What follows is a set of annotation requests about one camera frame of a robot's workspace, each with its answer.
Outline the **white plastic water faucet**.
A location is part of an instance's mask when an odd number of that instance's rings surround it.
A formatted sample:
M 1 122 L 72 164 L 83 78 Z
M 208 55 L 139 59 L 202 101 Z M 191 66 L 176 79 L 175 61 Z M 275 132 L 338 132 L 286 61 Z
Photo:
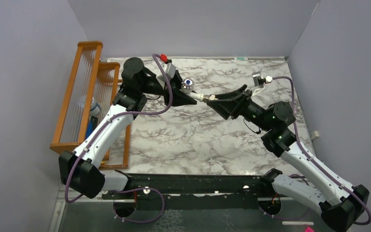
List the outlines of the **white plastic water faucet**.
M 198 102 L 205 102 L 205 95 L 199 94 L 194 90 L 195 82 L 191 79 L 185 79 L 181 82 L 181 91 L 187 96 Z

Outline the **silver hex nut fitting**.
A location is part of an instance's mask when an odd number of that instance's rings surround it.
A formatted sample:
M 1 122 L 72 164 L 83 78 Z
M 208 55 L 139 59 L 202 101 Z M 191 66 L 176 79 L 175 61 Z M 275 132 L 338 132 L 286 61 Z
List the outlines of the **silver hex nut fitting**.
M 218 100 L 218 98 L 214 94 L 203 96 L 203 102 L 210 102 L 210 101 L 216 101 L 216 100 Z

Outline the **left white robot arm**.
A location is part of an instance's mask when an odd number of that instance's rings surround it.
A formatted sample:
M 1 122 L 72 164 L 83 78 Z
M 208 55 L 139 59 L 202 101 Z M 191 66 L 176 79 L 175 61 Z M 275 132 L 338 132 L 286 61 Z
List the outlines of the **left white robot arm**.
M 120 198 L 132 194 L 129 176 L 120 171 L 100 171 L 106 152 L 118 136 L 138 115 L 146 115 L 143 108 L 147 95 L 164 97 L 165 108 L 148 115 L 162 114 L 170 107 L 195 105 L 204 95 L 194 91 L 194 81 L 181 79 L 179 71 L 163 54 L 154 54 L 153 59 L 161 71 L 156 75 L 145 67 L 140 58 L 129 58 L 123 65 L 123 80 L 119 91 L 93 132 L 72 152 L 64 151 L 59 156 L 61 182 L 65 190 L 73 189 L 81 196 L 94 198 L 101 191 L 114 191 Z

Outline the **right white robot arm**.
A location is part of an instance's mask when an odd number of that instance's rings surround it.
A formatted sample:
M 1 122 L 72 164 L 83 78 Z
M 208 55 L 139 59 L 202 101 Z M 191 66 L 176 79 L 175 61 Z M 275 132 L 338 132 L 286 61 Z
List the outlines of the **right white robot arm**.
M 260 192 L 267 197 L 275 193 L 288 196 L 318 213 L 332 230 L 348 231 L 365 212 L 369 191 L 341 178 L 297 141 L 288 128 L 296 120 L 288 102 L 279 101 L 265 109 L 251 96 L 252 91 L 243 85 L 233 92 L 210 95 L 204 102 L 224 119 L 242 116 L 265 131 L 261 137 L 265 148 L 313 184 L 310 187 L 272 169 L 262 176 Z

